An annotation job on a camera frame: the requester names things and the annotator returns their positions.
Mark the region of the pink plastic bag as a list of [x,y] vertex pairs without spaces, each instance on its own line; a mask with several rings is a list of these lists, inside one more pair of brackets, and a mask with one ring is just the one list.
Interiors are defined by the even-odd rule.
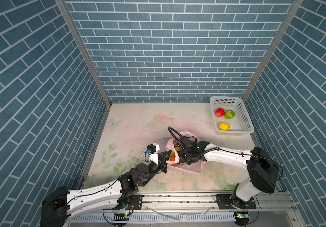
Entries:
[[[166,144],[166,149],[168,151],[174,150],[176,147],[174,142],[176,140],[174,138],[169,139]],[[189,174],[201,174],[203,171],[203,166],[207,163],[207,161],[198,160],[197,162],[186,161],[184,158],[176,157],[176,161],[179,161],[176,165],[170,164],[170,159],[167,161],[167,167],[172,171],[181,171]]]

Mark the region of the yellow lemon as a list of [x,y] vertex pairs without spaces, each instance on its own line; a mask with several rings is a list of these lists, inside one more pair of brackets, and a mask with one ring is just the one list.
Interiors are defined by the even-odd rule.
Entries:
[[228,131],[230,129],[230,125],[228,123],[220,123],[219,130]]

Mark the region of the red fruit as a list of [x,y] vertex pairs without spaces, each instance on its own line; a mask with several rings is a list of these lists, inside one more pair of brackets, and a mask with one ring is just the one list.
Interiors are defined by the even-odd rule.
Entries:
[[220,107],[220,108],[218,108],[218,109],[216,110],[215,115],[216,115],[217,117],[222,117],[222,116],[225,115],[225,110],[224,110],[223,108]]

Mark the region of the green fruit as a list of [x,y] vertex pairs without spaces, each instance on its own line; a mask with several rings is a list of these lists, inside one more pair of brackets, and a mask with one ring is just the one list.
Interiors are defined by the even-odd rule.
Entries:
[[235,112],[233,110],[227,110],[224,116],[226,119],[233,119],[235,117]]

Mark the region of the white plastic mesh basket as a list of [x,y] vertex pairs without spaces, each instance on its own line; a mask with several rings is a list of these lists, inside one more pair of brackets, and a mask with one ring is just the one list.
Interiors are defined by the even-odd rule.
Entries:
[[254,133],[253,123],[241,98],[212,96],[209,102],[216,134],[244,135]]

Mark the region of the orange fruit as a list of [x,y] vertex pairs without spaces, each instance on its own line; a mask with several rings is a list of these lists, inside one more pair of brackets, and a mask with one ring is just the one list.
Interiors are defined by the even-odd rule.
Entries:
[[176,161],[176,157],[175,156],[170,156],[170,164],[171,165],[176,165],[179,161]]

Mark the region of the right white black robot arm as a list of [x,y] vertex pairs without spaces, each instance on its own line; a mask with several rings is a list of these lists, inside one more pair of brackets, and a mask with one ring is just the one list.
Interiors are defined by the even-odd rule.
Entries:
[[266,152],[255,147],[253,150],[236,150],[219,147],[206,141],[193,141],[187,136],[175,139],[173,144],[180,150],[176,158],[181,164],[194,164],[199,161],[217,162],[246,171],[248,177],[238,183],[230,196],[234,207],[241,208],[259,193],[272,194],[275,191],[280,165]]

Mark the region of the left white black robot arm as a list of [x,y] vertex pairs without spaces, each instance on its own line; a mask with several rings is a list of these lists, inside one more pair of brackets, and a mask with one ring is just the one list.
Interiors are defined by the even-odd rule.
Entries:
[[146,186],[157,174],[167,172],[170,151],[152,153],[149,164],[140,163],[109,183],[81,190],[57,188],[41,203],[40,225],[61,227],[67,221],[97,210],[121,210],[128,206],[130,196]]

